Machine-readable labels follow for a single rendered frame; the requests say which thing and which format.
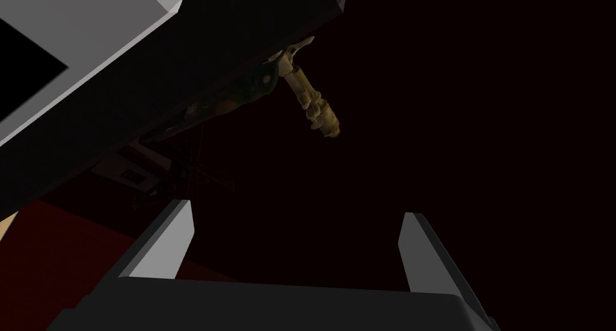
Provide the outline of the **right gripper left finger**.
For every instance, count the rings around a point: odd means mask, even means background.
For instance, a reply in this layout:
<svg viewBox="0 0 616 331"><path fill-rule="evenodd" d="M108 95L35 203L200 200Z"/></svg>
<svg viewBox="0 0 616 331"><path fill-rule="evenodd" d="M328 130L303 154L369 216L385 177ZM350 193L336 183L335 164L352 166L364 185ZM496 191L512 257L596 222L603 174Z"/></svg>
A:
<svg viewBox="0 0 616 331"><path fill-rule="evenodd" d="M172 200L103 277L174 279L194 236L189 200Z"/></svg>

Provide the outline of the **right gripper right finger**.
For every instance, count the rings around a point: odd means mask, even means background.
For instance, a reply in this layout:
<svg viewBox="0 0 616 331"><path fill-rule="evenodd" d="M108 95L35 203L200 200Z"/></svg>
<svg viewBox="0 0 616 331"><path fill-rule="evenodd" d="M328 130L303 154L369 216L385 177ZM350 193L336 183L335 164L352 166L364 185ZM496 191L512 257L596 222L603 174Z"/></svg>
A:
<svg viewBox="0 0 616 331"><path fill-rule="evenodd" d="M488 317L424 215L413 212L404 214L398 249L410 291L455 295L479 317Z"/></svg>

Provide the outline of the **white and black cabinet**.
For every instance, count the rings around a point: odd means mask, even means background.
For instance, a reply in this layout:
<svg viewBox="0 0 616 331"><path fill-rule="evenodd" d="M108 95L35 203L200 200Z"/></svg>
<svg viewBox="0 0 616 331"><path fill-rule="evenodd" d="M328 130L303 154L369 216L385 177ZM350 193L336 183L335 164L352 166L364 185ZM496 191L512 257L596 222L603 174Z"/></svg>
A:
<svg viewBox="0 0 616 331"><path fill-rule="evenodd" d="M66 65L0 121L0 218L340 15L346 0L0 0Z"/></svg>

